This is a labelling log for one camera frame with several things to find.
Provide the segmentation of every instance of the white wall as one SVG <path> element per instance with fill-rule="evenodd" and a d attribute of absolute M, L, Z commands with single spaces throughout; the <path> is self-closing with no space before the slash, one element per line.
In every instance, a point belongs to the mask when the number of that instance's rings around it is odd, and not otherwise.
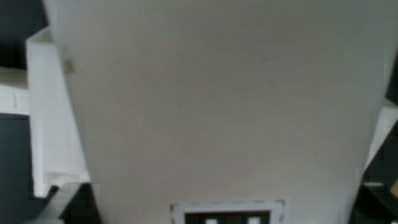
<path fill-rule="evenodd" d="M 397 52 L 395 1 L 48 1 L 105 223 L 288 200 L 347 222 Z"/>

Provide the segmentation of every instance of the white surface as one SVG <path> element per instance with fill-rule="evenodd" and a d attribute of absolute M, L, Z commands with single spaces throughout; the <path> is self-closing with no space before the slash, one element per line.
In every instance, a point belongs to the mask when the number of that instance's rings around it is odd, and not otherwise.
<path fill-rule="evenodd" d="M 283 224 L 285 221 L 285 201 L 237 201 L 217 203 L 180 204 L 173 207 L 173 219 L 176 224 L 187 224 L 185 214 L 203 212 L 246 212 L 269 211 L 270 224 Z"/>
<path fill-rule="evenodd" d="M 247 224 L 262 224 L 262 219 L 260 218 L 249 218 Z"/>
<path fill-rule="evenodd" d="M 219 224 L 217 219 L 208 219 L 206 224 Z"/>
<path fill-rule="evenodd" d="M 381 110 L 379 120 L 377 120 L 373 140 L 372 140 L 372 144 L 370 144 L 370 155 L 368 155 L 368 160 L 366 160 L 366 167 L 370 166 L 379 149 L 382 147 L 382 143 L 388 138 L 391 129 L 395 127 L 397 120 L 398 120 L 398 107 L 393 104 L 393 102 L 389 102 L 386 100 L 382 110 Z"/>
<path fill-rule="evenodd" d="M 66 183 L 89 182 L 89 173 L 48 30 L 29 39 L 27 49 L 34 194 L 47 197 L 54 185 L 63 187 Z"/>
<path fill-rule="evenodd" d="M 0 67 L 0 113 L 29 115 L 27 72 Z"/>
<path fill-rule="evenodd" d="M 47 1 L 107 224 L 288 199 L 343 224 L 398 40 L 398 1 Z"/>

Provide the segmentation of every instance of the dark background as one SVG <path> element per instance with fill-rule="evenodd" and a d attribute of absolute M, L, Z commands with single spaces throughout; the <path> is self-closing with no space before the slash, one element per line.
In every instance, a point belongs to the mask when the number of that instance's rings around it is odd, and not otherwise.
<path fill-rule="evenodd" d="M 0 0 L 0 66 L 27 69 L 25 40 L 47 27 L 41 0 Z M 388 98 L 398 104 L 398 66 L 393 72 Z M 398 212 L 398 200 L 389 187 L 398 178 L 398 126 L 391 131 L 381 152 L 365 174 L 365 182 L 382 182 L 386 187 L 359 188 L 350 224 L 389 224 Z M 86 200 L 75 200 L 64 213 L 66 223 L 89 223 L 82 218 L 93 213 L 89 186 Z M 31 131 L 29 116 L 0 114 L 0 223 L 20 224 L 43 210 L 47 200 L 32 196 Z"/>
<path fill-rule="evenodd" d="M 25 40 L 47 26 L 41 0 L 0 0 L 0 66 L 25 69 Z M 29 116 L 0 114 L 0 223 L 38 216 L 32 197 Z"/>

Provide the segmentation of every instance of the black object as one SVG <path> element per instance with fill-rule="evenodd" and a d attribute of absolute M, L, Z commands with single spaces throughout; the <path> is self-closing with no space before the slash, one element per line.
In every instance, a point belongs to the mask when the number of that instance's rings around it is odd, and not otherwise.
<path fill-rule="evenodd" d="M 247 224 L 251 218 L 260 218 L 260 224 L 270 223 L 270 212 L 212 212 L 185 215 L 187 224 L 205 224 L 206 220 L 215 219 L 219 224 Z"/>

